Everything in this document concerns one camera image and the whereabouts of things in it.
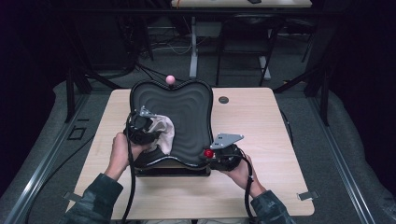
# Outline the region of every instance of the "wire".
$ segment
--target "wire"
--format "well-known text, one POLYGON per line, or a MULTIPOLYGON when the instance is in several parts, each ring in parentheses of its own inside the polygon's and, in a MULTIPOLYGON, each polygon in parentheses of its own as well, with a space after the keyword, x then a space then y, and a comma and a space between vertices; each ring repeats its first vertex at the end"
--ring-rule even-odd
POLYGON ((121 223, 126 223, 126 218, 128 217, 129 211, 131 210, 132 202, 134 200, 134 191, 136 188, 136 175, 134 174, 134 155, 132 154, 131 148, 131 140, 129 139, 129 122, 131 120, 131 114, 129 114, 128 118, 126 119, 126 127, 125 127, 125 136, 126 141, 128 144, 128 161, 129 161, 129 168, 131 169, 131 191, 129 194, 128 204, 125 208, 124 215, 122 217, 121 223))
POLYGON ((132 71, 134 71, 134 69, 128 67, 128 68, 123 69, 122 71, 120 71, 117 74, 111 74, 111 75, 103 75, 103 74, 101 74, 101 77, 104 77, 104 78, 107 78, 107 79, 112 79, 112 78, 117 78, 117 77, 125 77, 128 74, 130 74, 132 71))
POLYGON ((146 73, 150 77, 151 80, 154 80, 154 78, 144 68, 140 67, 139 65, 138 65, 138 67, 140 70, 142 70, 144 73, 146 73))
MULTIPOLYGON (((152 74, 158 74, 158 75, 161 75, 161 76, 163 76, 163 77, 167 77, 168 75, 166 75, 166 74, 164 74, 164 73, 160 73, 160 72, 158 72, 158 71, 155 71, 155 70, 153 70, 153 69, 151 69, 151 68, 149 68, 149 67, 146 67, 145 65, 143 65, 143 64, 141 64, 141 63, 136 63, 136 66, 138 66, 140 69, 146 69, 146 70, 148 70, 148 71, 150 71, 152 74)), ((183 80, 183 79, 179 79, 179 78, 176 78, 176 80, 177 81, 181 81, 181 82, 184 82, 185 80, 183 80)))
POLYGON ((167 45, 169 46, 169 48, 160 48, 160 49, 171 49, 174 53, 179 54, 179 55, 185 54, 185 53, 189 52, 190 49, 191 49, 191 45, 189 45, 188 47, 173 47, 173 46, 170 45, 170 44, 167 44, 167 45), (188 49, 186 49, 186 50, 183 51, 183 52, 177 52, 177 51, 175 50, 175 49, 185 49, 185 48, 188 48, 188 49))
POLYGON ((158 76, 158 74, 151 72, 152 75, 154 75, 155 77, 157 77, 158 79, 161 79, 161 77, 158 76))
POLYGON ((65 163, 67 163, 72 157, 74 157, 79 151, 81 151, 93 138, 95 137, 95 135, 93 135, 92 137, 90 137, 87 142, 85 142, 81 147, 79 147, 75 152, 73 152, 68 158, 66 158, 53 172, 52 174, 49 175, 49 177, 44 181, 44 183, 40 186, 40 188, 38 189, 37 194, 35 195, 35 197, 33 198, 32 204, 29 206, 29 210, 26 213, 26 217, 25 217, 25 223, 28 224, 29 223, 29 216, 32 212, 32 208, 33 205, 35 204, 35 200, 37 199, 39 193, 41 192, 41 190, 49 183, 49 181, 53 178, 53 176, 64 166, 65 163))
POLYGON ((186 21, 186 18, 185 18, 185 17, 183 17, 183 21, 184 21, 184 23, 186 23, 186 27, 187 27, 187 29, 189 30, 189 33, 191 34, 191 29, 190 29, 190 26, 189 26, 189 24, 187 23, 187 21, 186 21))
POLYGON ((162 35, 151 35, 150 37, 154 38, 154 39, 150 39, 151 46, 160 45, 160 44, 165 44, 166 45, 166 44, 169 44, 169 43, 172 43, 172 42, 174 42, 174 43, 177 43, 177 42, 179 42, 179 43, 190 43, 191 42, 190 39, 187 38, 186 36, 184 36, 184 35, 176 35, 176 34, 173 34, 173 35, 165 35, 165 34, 162 34, 162 35), (163 39, 160 42, 160 41, 157 40, 158 36, 171 36, 171 38, 163 39))
POLYGON ((236 155, 236 154, 235 155, 234 154, 230 154, 230 155, 222 155, 221 157, 222 158, 239 157, 239 158, 241 158, 242 160, 244 160, 247 163, 248 175, 247 175, 247 186, 245 188, 245 208, 247 210, 247 215, 249 217, 249 220, 254 222, 255 217, 253 216, 253 214, 251 214, 250 206, 248 205, 248 197, 250 195, 250 187, 251 187, 251 183, 253 183, 253 178, 254 178, 254 176, 253 176, 253 168, 251 166, 250 161, 246 157, 245 152, 242 151, 242 149, 240 149, 240 148, 238 148, 238 149, 241 151, 243 156, 236 155))
POLYGON ((291 131, 291 126, 290 126, 289 120, 286 117, 286 114, 280 108, 279 108, 279 110, 280 110, 280 113, 282 114, 283 119, 286 121, 286 124, 288 124, 291 145, 294 146, 293 132, 291 131))

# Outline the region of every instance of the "pink ball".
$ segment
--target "pink ball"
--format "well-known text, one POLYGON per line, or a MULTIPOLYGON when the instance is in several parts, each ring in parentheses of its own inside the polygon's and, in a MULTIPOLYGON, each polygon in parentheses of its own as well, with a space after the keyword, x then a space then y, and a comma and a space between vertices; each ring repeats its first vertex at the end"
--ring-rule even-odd
POLYGON ((175 81, 176 81, 176 79, 175 79, 174 76, 167 76, 167 77, 166 77, 166 83, 167 83, 168 85, 173 85, 173 84, 175 84, 175 81))

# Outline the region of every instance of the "person's left hand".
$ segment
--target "person's left hand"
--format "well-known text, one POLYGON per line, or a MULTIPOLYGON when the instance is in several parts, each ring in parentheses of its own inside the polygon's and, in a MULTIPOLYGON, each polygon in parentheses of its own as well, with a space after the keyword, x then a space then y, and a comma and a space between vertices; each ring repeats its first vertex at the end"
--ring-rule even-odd
MULTIPOLYGON (((249 155, 246 156, 247 156, 247 160, 251 165, 252 174, 254 178, 250 186, 250 196, 255 198, 260 194, 262 194, 263 192, 265 192, 266 188, 262 185, 262 183, 260 183, 256 175, 256 171, 254 170, 253 162, 251 161, 251 158, 249 157, 249 155)), ((221 172, 229 176, 233 180, 233 182, 235 182, 235 184, 238 185, 241 189, 246 189, 248 184, 248 164, 244 160, 241 160, 241 162, 239 162, 239 165, 235 167, 233 170, 221 171, 221 172)))
MULTIPOLYGON (((132 154, 134 160, 140 155, 140 153, 150 148, 150 144, 139 146, 131 142, 132 154)), ((117 133, 113 138, 113 146, 110 155, 110 162, 105 171, 105 175, 109 176, 114 180, 119 180, 122 173, 128 167, 128 143, 125 134, 117 133)))

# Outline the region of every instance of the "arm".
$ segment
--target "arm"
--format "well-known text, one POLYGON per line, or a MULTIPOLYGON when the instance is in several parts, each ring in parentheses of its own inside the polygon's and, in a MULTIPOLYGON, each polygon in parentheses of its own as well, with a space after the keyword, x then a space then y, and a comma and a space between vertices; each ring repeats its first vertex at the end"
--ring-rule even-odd
MULTIPOLYGON (((251 158, 247 155, 253 169, 254 181, 250 187, 250 196, 253 198, 251 205, 257 217, 262 223, 295 223, 288 213, 285 205, 275 196, 271 190, 267 190, 259 181, 254 170, 251 158)), ((230 172, 223 172, 229 176, 235 184, 245 189, 248 182, 248 165, 241 161, 239 165, 230 172)))
MULTIPOLYGON (((136 159, 147 146, 132 145, 132 153, 136 159)), ((104 174, 85 189, 81 200, 73 205, 61 218, 59 223, 109 223, 113 206, 120 193, 122 185, 117 181, 128 167, 128 145, 123 133, 117 133, 113 139, 110 162, 104 174)))

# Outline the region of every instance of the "black curtain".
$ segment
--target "black curtain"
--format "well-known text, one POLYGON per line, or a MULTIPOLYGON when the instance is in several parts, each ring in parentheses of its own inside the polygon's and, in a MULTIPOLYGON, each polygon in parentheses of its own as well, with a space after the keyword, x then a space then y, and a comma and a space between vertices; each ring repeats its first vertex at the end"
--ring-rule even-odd
POLYGON ((396 28, 394 1, 356 1, 348 12, 348 44, 331 90, 344 102, 367 162, 396 195, 396 28))
POLYGON ((0 195, 29 154, 69 68, 64 33, 35 1, 0 6, 0 195))

